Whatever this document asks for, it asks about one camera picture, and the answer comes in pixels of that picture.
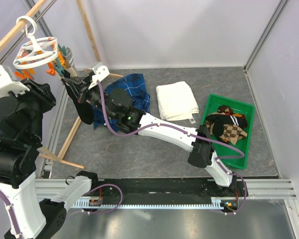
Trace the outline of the black white striped sock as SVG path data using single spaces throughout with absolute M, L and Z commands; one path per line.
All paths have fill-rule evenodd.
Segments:
M 224 125 L 233 123 L 226 115 L 214 113 L 205 118 L 205 124 L 209 128 L 210 134 L 214 135 L 218 141 L 221 141 L 220 136 L 223 134 Z

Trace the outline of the black red argyle sock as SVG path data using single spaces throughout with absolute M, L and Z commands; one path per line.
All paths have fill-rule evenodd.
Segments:
M 229 106 L 219 106 L 217 112 L 220 114 L 225 114 L 228 119 L 231 119 L 232 123 L 244 129 L 248 126 L 246 116 L 244 114 L 239 114 L 234 112 Z

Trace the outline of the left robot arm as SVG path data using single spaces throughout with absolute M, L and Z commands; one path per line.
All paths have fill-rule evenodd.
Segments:
M 48 84 L 8 81 L 0 97 L 0 198 L 10 220 L 7 239 L 49 239 L 84 194 L 99 192 L 96 173 L 80 171 L 74 181 L 41 201 L 35 188 L 35 161 L 42 146 L 43 114 L 56 99 Z

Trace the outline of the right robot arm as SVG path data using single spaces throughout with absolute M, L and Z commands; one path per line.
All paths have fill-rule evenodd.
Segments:
M 80 78 L 74 94 L 75 103 L 91 109 L 83 117 L 86 123 L 94 123 L 95 111 L 99 111 L 103 123 L 117 136 L 148 136 L 179 146 L 189 152 L 189 164 L 205 169 L 213 177 L 222 195 L 230 196 L 236 191 L 237 176 L 222 163 L 214 147 L 218 142 L 211 139 L 205 126 L 183 127 L 158 119 L 137 108 L 134 97 L 126 90 L 105 91 L 94 74 Z

